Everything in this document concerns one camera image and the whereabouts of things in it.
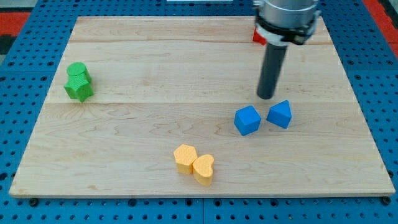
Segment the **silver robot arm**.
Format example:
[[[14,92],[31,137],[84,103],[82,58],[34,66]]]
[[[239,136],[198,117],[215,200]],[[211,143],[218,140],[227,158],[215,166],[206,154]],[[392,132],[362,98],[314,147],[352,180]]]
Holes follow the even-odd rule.
[[[306,43],[321,14],[318,0],[255,0],[253,6],[257,33],[279,47]]]

